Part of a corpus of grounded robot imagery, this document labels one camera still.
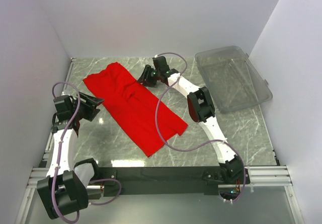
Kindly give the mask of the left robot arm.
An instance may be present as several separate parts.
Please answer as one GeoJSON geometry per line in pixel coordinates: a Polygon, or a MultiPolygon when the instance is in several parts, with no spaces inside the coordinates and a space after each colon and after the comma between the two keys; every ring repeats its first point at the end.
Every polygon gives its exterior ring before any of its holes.
{"type": "Polygon", "coordinates": [[[37,192],[50,219],[59,217],[52,202],[54,199],[62,215],[87,208],[89,197],[86,187],[100,180],[101,173],[94,159],[75,163],[73,158],[80,120],[92,121],[103,101],[84,93],[80,93],[79,99],[62,95],[53,100],[56,108],[51,128],[53,156],[46,177],[37,182],[37,192]]]}

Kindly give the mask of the red t shirt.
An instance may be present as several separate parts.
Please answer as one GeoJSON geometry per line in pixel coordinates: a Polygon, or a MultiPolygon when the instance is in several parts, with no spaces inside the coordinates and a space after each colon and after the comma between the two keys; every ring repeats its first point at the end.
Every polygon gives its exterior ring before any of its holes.
{"type": "MultiPolygon", "coordinates": [[[[139,84],[124,66],[111,63],[83,82],[95,97],[104,99],[104,107],[147,157],[164,146],[154,122],[158,98],[139,84]]],[[[164,103],[159,107],[158,125],[165,140],[182,135],[188,128],[188,124],[164,103]]]]}

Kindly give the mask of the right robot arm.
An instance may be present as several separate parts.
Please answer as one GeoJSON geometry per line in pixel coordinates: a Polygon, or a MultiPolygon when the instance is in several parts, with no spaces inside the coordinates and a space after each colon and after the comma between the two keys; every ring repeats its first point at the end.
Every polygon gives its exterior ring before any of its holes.
{"type": "Polygon", "coordinates": [[[159,98],[156,104],[154,122],[162,142],[178,152],[191,152],[211,144],[217,155],[219,173],[207,174],[207,179],[216,181],[219,184],[239,183],[245,185],[247,183],[245,164],[239,153],[227,142],[227,138],[225,138],[219,127],[215,115],[215,107],[207,87],[198,87],[183,77],[183,71],[179,72],[174,68],[171,69],[163,53],[155,55],[152,61],[153,66],[145,65],[137,82],[145,87],[154,87],[160,81],[168,86],[162,96],[169,89],[175,89],[185,96],[191,119],[201,126],[208,137],[208,141],[205,143],[187,150],[182,150],[168,144],[167,140],[162,136],[158,125],[158,112],[162,103],[162,99],[159,98]]]}

